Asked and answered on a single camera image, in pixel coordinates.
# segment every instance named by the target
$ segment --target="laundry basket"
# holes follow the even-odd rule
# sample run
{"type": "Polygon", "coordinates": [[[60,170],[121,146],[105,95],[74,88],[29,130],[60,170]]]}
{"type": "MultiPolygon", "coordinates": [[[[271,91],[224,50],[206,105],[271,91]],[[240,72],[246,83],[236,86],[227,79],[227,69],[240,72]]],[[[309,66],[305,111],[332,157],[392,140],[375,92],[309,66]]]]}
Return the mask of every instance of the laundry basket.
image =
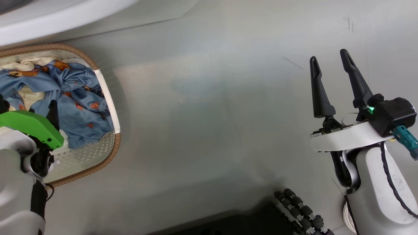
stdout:
{"type": "Polygon", "coordinates": [[[0,51],[0,65],[49,56],[57,57],[65,63],[83,64],[94,71],[102,88],[114,126],[114,131],[107,133],[97,143],[89,143],[78,149],[69,149],[68,142],[65,140],[63,147],[52,152],[55,159],[54,168],[44,181],[57,187],[97,172],[109,164],[119,149],[120,125],[115,105],[102,72],[97,64],[80,50],[63,44],[15,48],[0,51]]]}

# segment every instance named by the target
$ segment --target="blue fabric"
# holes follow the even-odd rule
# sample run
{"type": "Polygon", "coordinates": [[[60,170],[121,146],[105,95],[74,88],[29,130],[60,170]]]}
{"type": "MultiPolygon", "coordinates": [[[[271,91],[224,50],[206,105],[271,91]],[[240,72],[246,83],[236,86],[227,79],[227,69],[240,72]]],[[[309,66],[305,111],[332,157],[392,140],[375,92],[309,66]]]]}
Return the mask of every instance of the blue fabric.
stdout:
{"type": "Polygon", "coordinates": [[[78,63],[69,63],[71,69],[63,71],[54,63],[47,65],[48,72],[35,66],[38,72],[35,76],[16,77],[9,74],[14,70],[0,71],[0,94],[19,110],[23,102],[16,92],[23,86],[29,86],[33,92],[45,92],[45,98],[31,108],[46,116],[51,100],[57,101],[60,128],[68,135],[69,148],[97,142],[113,130],[113,125],[96,75],[92,69],[78,63]]]}

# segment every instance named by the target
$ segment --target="black cable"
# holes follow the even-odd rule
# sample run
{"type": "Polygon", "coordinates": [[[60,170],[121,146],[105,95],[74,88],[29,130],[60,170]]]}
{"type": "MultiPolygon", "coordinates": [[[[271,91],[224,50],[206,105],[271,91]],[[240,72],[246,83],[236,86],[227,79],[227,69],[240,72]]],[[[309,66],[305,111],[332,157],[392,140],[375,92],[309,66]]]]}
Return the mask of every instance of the black cable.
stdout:
{"type": "Polygon", "coordinates": [[[51,195],[46,199],[46,201],[49,201],[52,198],[52,195],[54,194],[55,189],[54,189],[54,187],[52,185],[50,185],[48,183],[45,183],[45,185],[48,186],[48,187],[50,187],[52,189],[51,195]]]}
{"type": "Polygon", "coordinates": [[[411,209],[409,209],[409,207],[405,204],[405,202],[399,196],[399,193],[396,190],[395,185],[393,184],[392,178],[390,177],[390,173],[389,173],[389,167],[387,166],[386,154],[385,154],[385,142],[384,141],[380,142],[380,150],[382,152],[383,170],[385,171],[385,174],[387,176],[387,182],[389,183],[389,186],[393,190],[393,194],[395,195],[396,199],[399,201],[402,208],[405,209],[408,212],[408,214],[410,214],[414,218],[418,219],[418,215],[415,214],[411,209]]]}

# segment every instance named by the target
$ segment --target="green bracket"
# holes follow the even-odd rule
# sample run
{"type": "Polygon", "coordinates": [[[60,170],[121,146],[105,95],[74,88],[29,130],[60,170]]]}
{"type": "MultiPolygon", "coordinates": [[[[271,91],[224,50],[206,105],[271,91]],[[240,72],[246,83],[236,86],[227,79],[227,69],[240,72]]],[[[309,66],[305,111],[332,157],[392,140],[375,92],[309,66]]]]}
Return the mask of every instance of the green bracket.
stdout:
{"type": "Polygon", "coordinates": [[[52,149],[60,148],[64,143],[64,137],[48,119],[33,112],[16,110],[2,113],[0,127],[3,126],[36,137],[52,149]]]}

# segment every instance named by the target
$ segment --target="basket rim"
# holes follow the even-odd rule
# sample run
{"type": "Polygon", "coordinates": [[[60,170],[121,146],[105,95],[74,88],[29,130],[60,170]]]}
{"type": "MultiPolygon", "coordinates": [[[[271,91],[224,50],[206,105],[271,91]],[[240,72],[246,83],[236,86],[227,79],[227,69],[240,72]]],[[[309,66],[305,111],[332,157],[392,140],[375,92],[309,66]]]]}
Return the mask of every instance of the basket rim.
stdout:
{"type": "MultiPolygon", "coordinates": [[[[68,45],[61,44],[61,43],[50,43],[50,44],[42,44],[42,45],[34,45],[34,46],[25,46],[25,47],[3,50],[3,51],[0,51],[0,58],[10,57],[10,56],[17,56],[17,55],[28,54],[28,53],[33,53],[33,52],[52,51],[52,50],[54,50],[54,51],[68,51],[68,52],[74,53],[77,56],[79,56],[80,58],[82,58],[84,61],[86,61],[88,63],[88,65],[91,67],[91,69],[99,70],[99,67],[96,64],[96,62],[94,62],[84,52],[82,52],[81,50],[79,50],[77,48],[74,48],[72,46],[68,46],[68,45]]],[[[96,164],[96,165],[94,165],[90,168],[87,168],[83,171],[74,173],[70,176],[66,176],[64,178],[57,179],[57,180],[54,180],[52,182],[49,182],[49,184],[52,185],[53,187],[58,187],[58,186],[73,182],[75,180],[81,179],[83,177],[86,177],[90,174],[93,174],[93,173],[103,169],[105,166],[107,166],[113,160],[113,158],[115,158],[115,156],[117,154],[117,151],[119,150],[120,140],[121,140],[121,134],[120,133],[115,133],[115,142],[113,144],[112,151],[100,163],[98,163],[98,164],[96,164]]]]}

